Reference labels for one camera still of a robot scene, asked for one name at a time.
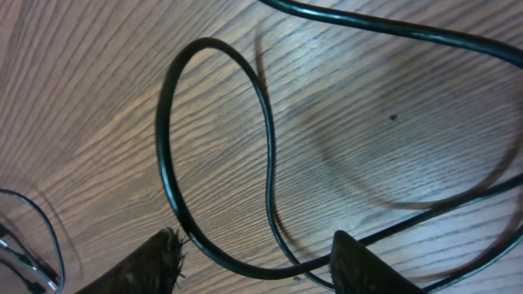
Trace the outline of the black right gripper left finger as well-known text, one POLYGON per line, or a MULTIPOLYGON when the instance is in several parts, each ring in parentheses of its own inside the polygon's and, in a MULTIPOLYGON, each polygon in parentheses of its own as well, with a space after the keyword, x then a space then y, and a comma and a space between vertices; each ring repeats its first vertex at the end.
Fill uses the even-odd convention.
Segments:
POLYGON ((171 294, 181 276, 182 239, 162 228, 77 294, 171 294))

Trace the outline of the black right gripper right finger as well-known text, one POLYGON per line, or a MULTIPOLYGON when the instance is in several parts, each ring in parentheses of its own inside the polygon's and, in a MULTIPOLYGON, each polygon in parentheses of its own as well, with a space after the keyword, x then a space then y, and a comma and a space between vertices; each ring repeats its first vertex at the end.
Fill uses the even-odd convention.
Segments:
POLYGON ((425 294, 342 230, 334 234, 329 268, 337 294, 425 294))

